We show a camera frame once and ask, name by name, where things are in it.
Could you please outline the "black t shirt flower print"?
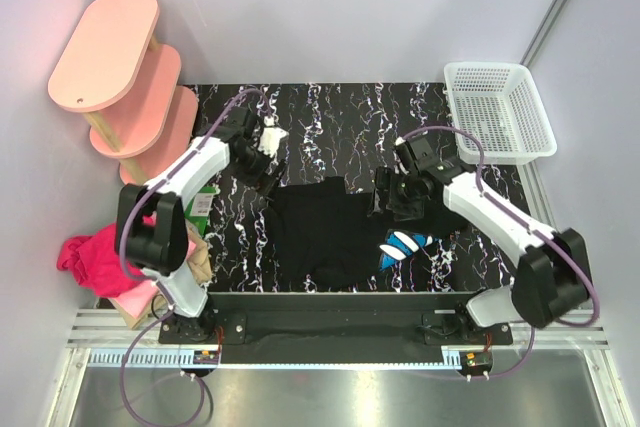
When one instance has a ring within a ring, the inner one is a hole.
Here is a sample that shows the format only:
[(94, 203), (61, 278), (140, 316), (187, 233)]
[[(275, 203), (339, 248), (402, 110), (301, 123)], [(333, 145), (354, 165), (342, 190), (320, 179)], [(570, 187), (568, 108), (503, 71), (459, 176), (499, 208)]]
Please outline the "black t shirt flower print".
[(396, 221), (390, 211), (368, 216), (371, 200), (370, 192), (348, 193), (342, 177), (276, 188), (264, 217), (278, 281), (293, 288), (305, 280), (331, 290), (350, 287), (397, 263), (383, 245), (408, 260), (468, 226), (443, 206), (428, 208), (419, 220)]

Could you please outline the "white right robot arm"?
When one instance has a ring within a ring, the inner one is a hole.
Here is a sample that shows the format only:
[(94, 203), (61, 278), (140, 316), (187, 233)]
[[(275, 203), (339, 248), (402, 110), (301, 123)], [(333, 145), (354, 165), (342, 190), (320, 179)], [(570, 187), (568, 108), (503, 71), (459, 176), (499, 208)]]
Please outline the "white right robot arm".
[(279, 187), (266, 212), (282, 280), (331, 290), (376, 278), (467, 224), (499, 247), (516, 277), (466, 303), (453, 321), (463, 342), (502, 322), (542, 329), (595, 298), (583, 237), (525, 215), (464, 164), (379, 167), (372, 191), (359, 194), (341, 177)]

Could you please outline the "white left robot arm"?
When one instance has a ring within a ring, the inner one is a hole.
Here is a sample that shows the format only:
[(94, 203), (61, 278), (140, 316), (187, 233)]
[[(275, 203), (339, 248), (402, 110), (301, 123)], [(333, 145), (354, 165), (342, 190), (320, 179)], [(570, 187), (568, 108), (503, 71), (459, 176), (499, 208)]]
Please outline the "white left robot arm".
[(114, 246), (120, 269), (132, 280), (155, 283), (170, 311), (183, 317), (181, 331), (193, 342), (208, 341), (216, 319), (204, 311), (207, 294), (187, 264), (185, 208), (223, 171), (262, 195), (270, 193), (284, 164), (271, 174), (267, 169), (287, 137), (279, 127), (265, 128), (257, 143), (240, 134), (227, 140), (198, 137), (158, 176), (120, 191)]

